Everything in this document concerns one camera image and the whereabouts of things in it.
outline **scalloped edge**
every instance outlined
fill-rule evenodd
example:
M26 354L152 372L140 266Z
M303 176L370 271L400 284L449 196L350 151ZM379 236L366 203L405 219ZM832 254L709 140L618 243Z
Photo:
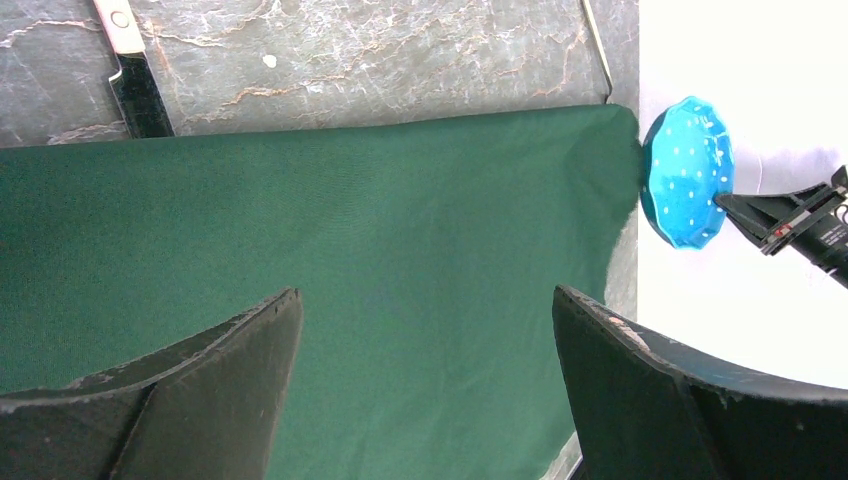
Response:
M662 131L663 126L665 125L665 119L668 116L668 114L673 115L677 110L682 110L685 106L688 106L689 104L695 104L696 107L709 109L710 112L712 113L710 119L713 122L713 124L715 124L716 126L720 126L723 133L725 135L727 135L727 142L728 142L728 146L730 148L728 149L728 152L727 152L727 154L724 158L724 161L728 162L730 165L733 166L733 176L728 181L730 191L732 192L733 191L733 185L734 185L734 182L736 180L736 159L733 157L733 142L730 139L730 135L727 133L727 124L724 122L724 120L721 118L721 116L716 111L716 108L710 102L702 100L702 99L700 99L700 98L698 98L694 95L690 95L690 96L684 98L683 100L681 100L680 102L678 102L678 103L668 107L667 109L665 109L663 111L663 113L659 117L657 117L657 119L651 125L651 128L648 129L648 133L647 133L647 135L645 135L645 143L643 145L643 148L646 147L649 143L653 142L653 139L656 137L657 132ZM648 164L650 165L650 162L652 160L650 158L647 158L646 160L647 160L647 162L649 162ZM674 240L674 238L672 238L672 236L662 226L662 222L660 221L661 217L660 217L659 213L657 212L657 199L656 199L656 197L654 197L654 194L652 192L652 189L650 188L650 185L651 185L651 175L650 175L650 173L648 173L647 177L645 178L645 192L643 192L643 195L647 195L650 198L651 210L653 211L653 217L655 219L654 222L651 222L650 219L648 219L648 224L651 225L651 227L654 229L654 231L656 231L660 235L660 237L663 238L663 240L665 240L668 244L670 244L672 247L674 247L675 250L695 250L695 251L703 250L703 248L706 247L710 243L710 241L712 241L712 239L715 238L718 235L719 231L721 231L721 226L724 224L724 220L727 218L726 214L725 214L724 218L722 218L722 221L719 224L718 230L716 231L716 233L713 234L713 235L710 235L709 237L706 237L706 240L704 241L703 245L693 245L693 244L690 244L690 243L678 244ZM645 206L645 202L643 201L642 202L642 208L644 208L644 206Z

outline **knife handle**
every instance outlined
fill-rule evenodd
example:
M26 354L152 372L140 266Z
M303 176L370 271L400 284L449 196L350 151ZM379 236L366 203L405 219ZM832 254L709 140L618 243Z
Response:
M94 0L112 50L118 55L144 52L144 39L127 0Z

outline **robotic arm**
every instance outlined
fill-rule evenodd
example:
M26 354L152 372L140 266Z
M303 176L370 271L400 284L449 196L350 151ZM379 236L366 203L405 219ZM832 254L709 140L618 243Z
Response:
M840 167L830 185L820 183L783 195L723 194L718 206L765 255L792 246L848 288L848 171Z

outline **white background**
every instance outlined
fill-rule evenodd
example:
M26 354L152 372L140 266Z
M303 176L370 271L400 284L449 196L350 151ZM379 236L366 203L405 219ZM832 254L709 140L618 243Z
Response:
M848 158L846 5L642 0L642 138L695 95L728 126L736 193L829 179ZM726 221L704 250L677 251L640 210L638 321L749 368L848 388L848 290L790 250L765 257Z

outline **green cloth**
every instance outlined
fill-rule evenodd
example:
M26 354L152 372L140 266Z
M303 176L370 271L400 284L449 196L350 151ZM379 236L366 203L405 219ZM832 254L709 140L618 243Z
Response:
M269 479L536 480L574 431L551 295L603 297L636 136L600 106L0 150L0 389L290 285L306 318Z

